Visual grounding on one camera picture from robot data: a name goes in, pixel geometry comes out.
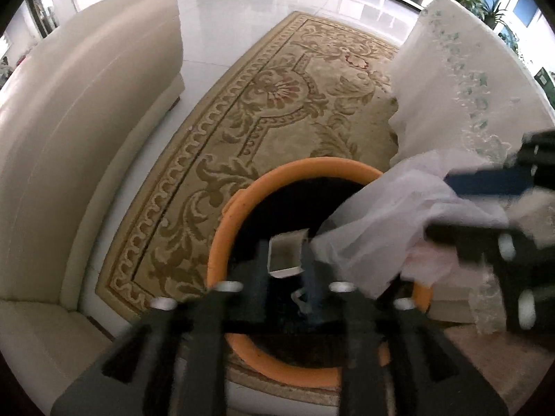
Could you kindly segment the clear plastic bag red contents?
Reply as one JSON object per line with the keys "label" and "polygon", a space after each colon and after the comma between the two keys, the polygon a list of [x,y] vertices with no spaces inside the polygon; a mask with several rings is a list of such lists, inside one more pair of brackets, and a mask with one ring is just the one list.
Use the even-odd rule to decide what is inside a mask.
{"label": "clear plastic bag red contents", "polygon": [[488,164],[475,153],[431,150],[401,161],[356,192],[325,221],[309,246],[342,281],[379,298],[396,277],[432,286],[458,268],[455,254],[426,243],[433,221],[505,227],[498,199],[467,199],[445,183],[451,171]]}

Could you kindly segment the orange trash bin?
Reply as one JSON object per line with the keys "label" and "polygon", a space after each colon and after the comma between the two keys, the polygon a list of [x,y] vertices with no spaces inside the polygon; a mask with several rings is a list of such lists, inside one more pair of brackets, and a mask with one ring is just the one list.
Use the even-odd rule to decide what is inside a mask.
{"label": "orange trash bin", "polygon": [[[339,179],[347,183],[365,186],[381,176],[381,172],[364,163],[340,158],[312,158],[287,163],[261,176],[247,189],[236,192],[222,210],[222,220],[215,233],[211,246],[207,283],[209,286],[221,285],[228,275],[231,247],[247,216],[254,212],[257,205],[277,191],[292,184],[304,184],[309,179]],[[272,276],[267,271],[269,242],[263,244],[259,255],[258,269],[264,279]],[[328,280],[322,277],[325,269],[314,265],[307,242],[303,245],[302,273],[296,275],[308,282],[301,286],[326,287]],[[299,388],[333,388],[341,381],[341,370],[331,368],[306,368],[284,363],[258,348],[245,334],[228,334],[228,344],[233,352],[251,369],[267,379]]]}

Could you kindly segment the green white box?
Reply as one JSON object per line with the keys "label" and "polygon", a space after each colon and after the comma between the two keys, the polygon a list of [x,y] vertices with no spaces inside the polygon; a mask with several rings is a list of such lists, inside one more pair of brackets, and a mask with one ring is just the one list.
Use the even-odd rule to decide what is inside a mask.
{"label": "green white box", "polygon": [[555,86],[551,75],[545,68],[541,68],[538,73],[534,75],[534,79],[541,89],[543,89],[552,108],[555,108]]}

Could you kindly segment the teal quilted tablecloth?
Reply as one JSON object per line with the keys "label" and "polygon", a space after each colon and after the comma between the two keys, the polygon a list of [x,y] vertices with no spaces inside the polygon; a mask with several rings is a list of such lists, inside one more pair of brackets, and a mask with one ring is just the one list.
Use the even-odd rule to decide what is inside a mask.
{"label": "teal quilted tablecloth", "polygon": [[504,164],[554,111],[516,54],[454,0],[434,0],[390,65],[398,102],[391,163]]}

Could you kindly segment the beige patterned rug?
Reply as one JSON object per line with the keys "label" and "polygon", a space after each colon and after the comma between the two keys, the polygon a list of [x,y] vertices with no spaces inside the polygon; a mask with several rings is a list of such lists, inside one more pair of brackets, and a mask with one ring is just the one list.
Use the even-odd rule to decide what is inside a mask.
{"label": "beige patterned rug", "polygon": [[103,261],[96,292],[135,318],[161,295],[196,298],[222,208],[285,164],[315,157],[385,171],[396,154],[389,42],[295,12],[206,93],[148,173]]}

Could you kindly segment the cream leather sofa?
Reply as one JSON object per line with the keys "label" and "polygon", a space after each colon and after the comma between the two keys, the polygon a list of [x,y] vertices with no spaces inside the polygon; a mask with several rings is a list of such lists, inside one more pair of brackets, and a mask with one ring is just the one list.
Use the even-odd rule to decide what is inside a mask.
{"label": "cream leather sofa", "polygon": [[177,0],[103,0],[2,88],[1,353],[44,414],[108,346],[77,309],[87,262],[181,64]]}

